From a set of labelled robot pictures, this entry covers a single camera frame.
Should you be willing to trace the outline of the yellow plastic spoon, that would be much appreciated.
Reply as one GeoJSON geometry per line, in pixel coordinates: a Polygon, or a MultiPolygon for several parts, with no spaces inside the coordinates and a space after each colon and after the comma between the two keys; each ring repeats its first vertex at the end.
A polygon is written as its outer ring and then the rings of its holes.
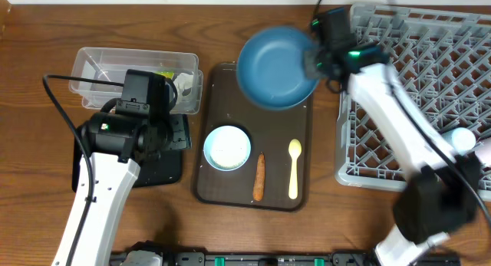
{"type": "Polygon", "coordinates": [[[298,158],[302,154],[302,145],[299,140],[293,139],[288,145],[288,154],[292,164],[288,185],[288,197],[290,199],[298,198],[298,158]]]}

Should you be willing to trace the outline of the orange carrot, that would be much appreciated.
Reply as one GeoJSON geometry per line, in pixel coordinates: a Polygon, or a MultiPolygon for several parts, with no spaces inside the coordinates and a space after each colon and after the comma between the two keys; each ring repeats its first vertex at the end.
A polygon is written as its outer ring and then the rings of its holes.
{"type": "Polygon", "coordinates": [[[265,188],[265,155],[260,153],[256,166],[255,181],[252,191],[252,197],[255,201],[261,201],[264,196],[265,188]]]}

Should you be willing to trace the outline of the pink plastic cup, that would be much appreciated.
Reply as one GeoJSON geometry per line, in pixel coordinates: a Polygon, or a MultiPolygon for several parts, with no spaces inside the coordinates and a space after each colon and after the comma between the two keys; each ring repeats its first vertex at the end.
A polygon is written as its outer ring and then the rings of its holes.
{"type": "Polygon", "coordinates": [[[485,166],[491,165],[491,139],[488,138],[482,141],[475,149],[474,153],[479,161],[485,166]]]}

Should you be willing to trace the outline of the light blue rice bowl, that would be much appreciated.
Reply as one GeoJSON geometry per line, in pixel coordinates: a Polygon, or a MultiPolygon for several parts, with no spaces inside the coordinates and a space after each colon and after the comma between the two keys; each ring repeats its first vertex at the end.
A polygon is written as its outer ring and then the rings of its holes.
{"type": "Polygon", "coordinates": [[[249,159],[252,144],[249,136],[237,126],[220,126],[204,140],[203,155],[214,169],[233,171],[249,159]]]}

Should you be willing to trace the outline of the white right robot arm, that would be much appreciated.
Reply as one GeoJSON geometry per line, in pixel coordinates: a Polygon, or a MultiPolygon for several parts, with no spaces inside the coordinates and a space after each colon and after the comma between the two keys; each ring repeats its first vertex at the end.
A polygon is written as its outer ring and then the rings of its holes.
{"type": "Polygon", "coordinates": [[[379,44],[358,44],[344,8],[315,9],[310,24],[318,46],[305,52],[309,77],[348,94],[388,142],[407,185],[393,206],[394,227],[377,244],[376,265],[411,265],[450,234],[490,212],[478,194],[484,160],[460,155],[427,121],[399,81],[379,44]]]}

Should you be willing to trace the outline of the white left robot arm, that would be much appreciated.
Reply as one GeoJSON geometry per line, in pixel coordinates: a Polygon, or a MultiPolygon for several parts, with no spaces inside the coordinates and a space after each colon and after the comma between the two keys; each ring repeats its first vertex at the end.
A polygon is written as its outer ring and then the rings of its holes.
{"type": "Polygon", "coordinates": [[[107,265],[127,197],[133,187],[177,182],[182,152],[192,146],[185,114],[171,111],[180,98],[176,75],[127,70],[122,94],[75,126],[44,89],[74,135],[75,193],[55,265],[107,265]]]}

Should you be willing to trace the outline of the pandan cake wrapper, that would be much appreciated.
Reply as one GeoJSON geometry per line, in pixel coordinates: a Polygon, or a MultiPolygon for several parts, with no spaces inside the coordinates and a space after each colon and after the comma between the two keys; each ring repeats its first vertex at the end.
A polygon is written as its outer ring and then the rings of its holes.
{"type": "Polygon", "coordinates": [[[159,74],[165,78],[169,78],[171,80],[175,77],[175,73],[171,72],[171,71],[157,71],[157,74],[159,74]]]}

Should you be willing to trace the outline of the dark blue plate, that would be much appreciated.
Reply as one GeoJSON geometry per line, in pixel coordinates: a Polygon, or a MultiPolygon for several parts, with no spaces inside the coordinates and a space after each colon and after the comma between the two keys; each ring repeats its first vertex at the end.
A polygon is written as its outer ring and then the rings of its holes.
{"type": "Polygon", "coordinates": [[[243,46],[236,76],[242,93],[267,110],[287,110],[306,100],[319,79],[305,73],[304,53],[315,47],[304,32],[289,26],[267,28],[243,46]]]}

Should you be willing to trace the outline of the light blue cup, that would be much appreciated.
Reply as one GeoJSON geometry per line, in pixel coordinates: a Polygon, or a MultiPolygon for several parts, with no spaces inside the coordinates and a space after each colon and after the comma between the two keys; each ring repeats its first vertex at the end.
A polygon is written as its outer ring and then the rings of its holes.
{"type": "Polygon", "coordinates": [[[457,127],[442,134],[442,137],[460,154],[465,155],[476,145],[476,137],[471,130],[457,127]]]}

